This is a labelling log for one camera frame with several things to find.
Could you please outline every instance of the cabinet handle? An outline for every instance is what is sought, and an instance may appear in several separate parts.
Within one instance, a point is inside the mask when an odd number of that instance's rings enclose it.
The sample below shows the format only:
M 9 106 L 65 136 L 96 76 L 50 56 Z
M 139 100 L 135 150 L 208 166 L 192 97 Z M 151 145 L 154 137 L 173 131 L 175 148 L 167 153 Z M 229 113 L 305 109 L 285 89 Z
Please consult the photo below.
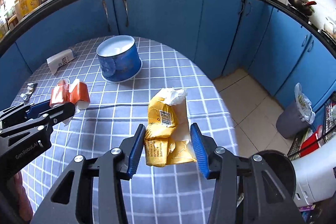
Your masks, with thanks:
M 304 38 L 304 40 L 303 40 L 303 42 L 302 42 L 302 45 L 301 45 L 301 47 L 303 47 L 303 46 L 306 44 L 307 37 L 308 37 L 308 34 L 307 34 L 307 35 L 306 35 L 306 37 Z
M 238 13 L 238 15 L 241 15 L 242 12 L 244 11 L 244 6 L 245 6 L 245 1 L 244 0 L 241 0 L 243 6 L 241 7 L 241 11 Z
M 252 11 L 252 5 L 251 5 L 251 2 L 249 1 L 249 5 L 250 5 L 250 10 L 249 12 L 246 14 L 246 16 L 248 16 L 250 14 L 250 12 Z
M 313 46 L 314 46 L 314 39 L 312 40 L 312 42 L 310 44 L 310 47 L 309 47 L 307 52 L 310 52 L 313 49 Z
M 107 7 L 106 7 L 106 3 L 105 0 L 102 1 L 103 3 L 103 7 L 106 13 L 106 18 L 107 18 L 107 29 L 109 30 L 109 32 L 111 32 L 111 26 L 110 26 L 110 21 L 109 21 L 109 14 L 107 13 Z
M 126 24 L 125 26 L 128 27 L 128 9 L 127 9 L 127 1 L 123 0 L 124 2 L 124 6 L 125 6 L 125 10 L 126 10 Z

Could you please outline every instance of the yellow bottle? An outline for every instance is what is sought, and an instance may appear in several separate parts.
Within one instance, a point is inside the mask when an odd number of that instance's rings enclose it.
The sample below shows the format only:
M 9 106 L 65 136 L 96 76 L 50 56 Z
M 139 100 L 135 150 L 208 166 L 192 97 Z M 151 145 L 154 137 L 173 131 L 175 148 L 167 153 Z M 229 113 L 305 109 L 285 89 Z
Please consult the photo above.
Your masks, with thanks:
M 19 0 L 19 4 L 23 17 L 40 5 L 39 0 Z

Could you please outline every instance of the trash bag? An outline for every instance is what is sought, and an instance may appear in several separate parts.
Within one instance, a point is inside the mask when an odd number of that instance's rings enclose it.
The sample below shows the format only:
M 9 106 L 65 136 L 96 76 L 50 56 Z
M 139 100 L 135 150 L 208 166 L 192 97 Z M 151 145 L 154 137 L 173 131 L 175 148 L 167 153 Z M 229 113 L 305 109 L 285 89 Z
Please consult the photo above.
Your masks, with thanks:
M 297 83 L 294 88 L 295 102 L 297 109 L 302 115 L 302 121 L 306 121 L 312 124 L 315 119 L 315 112 L 311 109 L 311 101 L 302 93 L 302 87 L 300 83 Z

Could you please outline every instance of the checkered tablecloth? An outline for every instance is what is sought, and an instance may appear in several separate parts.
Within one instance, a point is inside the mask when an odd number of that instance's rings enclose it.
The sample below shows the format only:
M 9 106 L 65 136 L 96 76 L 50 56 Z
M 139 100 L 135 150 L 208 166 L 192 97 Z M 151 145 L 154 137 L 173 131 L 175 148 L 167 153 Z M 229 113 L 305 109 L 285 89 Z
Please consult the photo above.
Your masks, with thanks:
M 87 159 L 101 156 L 132 136 L 139 123 L 147 125 L 148 102 L 162 87 L 186 88 L 189 124 L 197 122 L 202 133 L 213 137 L 217 145 L 237 152 L 230 113 L 213 83 L 194 63 L 166 45 L 136 37 L 143 61 L 140 73 L 124 83 L 107 83 L 101 77 L 96 55 L 106 38 L 76 44 L 76 58 L 54 76 L 43 64 L 19 92 L 26 92 L 27 83 L 37 82 L 29 103 L 42 102 L 50 99 L 51 89 L 60 79 L 80 78 L 87 83 L 91 99 L 90 110 L 81 111 L 68 126 L 54 126 L 52 147 L 23 169 L 24 187 L 34 211 L 76 155 Z M 17 96 L 13 105 L 20 102 Z M 122 181 L 128 221 L 205 224 L 214 182 L 202 177 L 196 163 L 149 167 L 143 152 L 133 179 Z M 94 181 L 93 215 L 95 224 L 99 223 L 98 179 Z

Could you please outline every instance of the white box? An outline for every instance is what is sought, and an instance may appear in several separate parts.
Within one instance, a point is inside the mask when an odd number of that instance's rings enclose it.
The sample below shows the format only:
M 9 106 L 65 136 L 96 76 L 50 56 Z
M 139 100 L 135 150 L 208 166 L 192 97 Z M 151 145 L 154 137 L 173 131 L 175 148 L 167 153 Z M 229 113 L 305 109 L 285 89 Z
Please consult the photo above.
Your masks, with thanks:
M 47 59 L 51 74 L 54 75 L 57 69 L 74 59 L 74 53 L 69 48 L 65 51 L 59 52 Z

